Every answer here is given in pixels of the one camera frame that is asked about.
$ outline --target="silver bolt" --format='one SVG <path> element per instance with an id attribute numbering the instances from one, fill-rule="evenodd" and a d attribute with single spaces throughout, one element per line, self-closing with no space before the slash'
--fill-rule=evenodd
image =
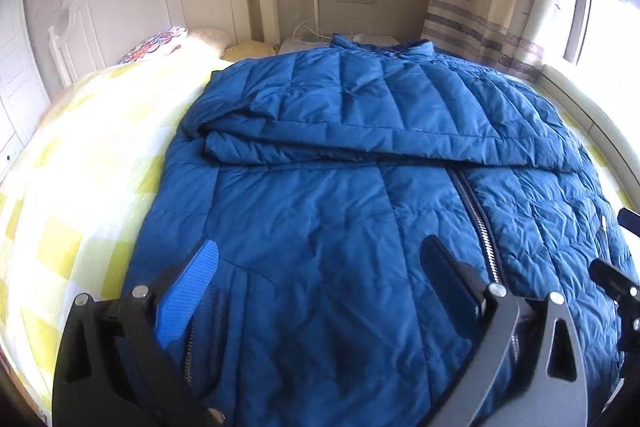
<path id="1" fill-rule="evenodd" d="M 84 306 L 85 304 L 87 304 L 87 302 L 89 302 L 89 295 L 87 295 L 86 293 L 81 293 L 76 297 L 76 300 L 74 300 L 74 302 L 76 303 L 76 306 Z"/>
<path id="2" fill-rule="evenodd" d="M 491 295 L 493 295 L 494 297 L 504 297 L 505 295 L 507 295 L 507 288 L 505 288 L 501 284 L 498 284 L 497 282 L 492 282 L 489 285 L 489 293 L 491 293 Z"/>
<path id="3" fill-rule="evenodd" d="M 146 297 L 149 293 L 149 288 L 148 286 L 145 286 L 144 284 L 141 284 L 139 286 L 136 286 L 135 288 L 133 288 L 133 291 L 131 292 L 131 295 L 133 295 L 136 299 L 142 299 L 143 297 Z"/>
<path id="4" fill-rule="evenodd" d="M 549 299 L 553 304 L 557 304 L 558 306 L 562 306 L 564 304 L 564 297 L 562 297 L 561 293 L 551 292 L 549 293 Z"/>

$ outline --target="white wardrobe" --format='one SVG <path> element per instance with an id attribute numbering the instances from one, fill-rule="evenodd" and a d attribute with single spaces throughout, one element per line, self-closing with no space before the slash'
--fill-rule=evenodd
<path id="1" fill-rule="evenodd" d="M 0 102 L 2 179 L 50 103 L 31 51 L 23 0 L 0 0 Z"/>

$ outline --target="white door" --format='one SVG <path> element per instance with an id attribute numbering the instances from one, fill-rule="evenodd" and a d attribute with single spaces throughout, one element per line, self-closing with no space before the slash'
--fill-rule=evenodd
<path id="1" fill-rule="evenodd" d="M 0 100 L 15 133 L 27 144 L 49 97 L 31 51 L 23 0 L 0 0 Z"/>

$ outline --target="yellow and white checkered bedding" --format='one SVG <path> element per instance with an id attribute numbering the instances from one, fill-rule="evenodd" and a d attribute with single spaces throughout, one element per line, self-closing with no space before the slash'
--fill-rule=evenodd
<path id="1" fill-rule="evenodd" d="M 0 347 L 49 422 L 74 296 L 118 297 L 177 124 L 230 64 L 174 57 L 75 84 L 0 187 Z"/>

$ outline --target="floral pillow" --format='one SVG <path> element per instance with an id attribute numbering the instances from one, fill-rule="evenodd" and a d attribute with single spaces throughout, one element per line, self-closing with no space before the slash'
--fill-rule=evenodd
<path id="1" fill-rule="evenodd" d="M 154 57 L 166 57 L 180 46 L 185 38 L 187 38 L 187 29 L 182 26 L 174 26 L 161 31 L 158 35 L 140 42 L 119 60 L 118 65 L 129 64 L 137 60 L 149 60 Z"/>

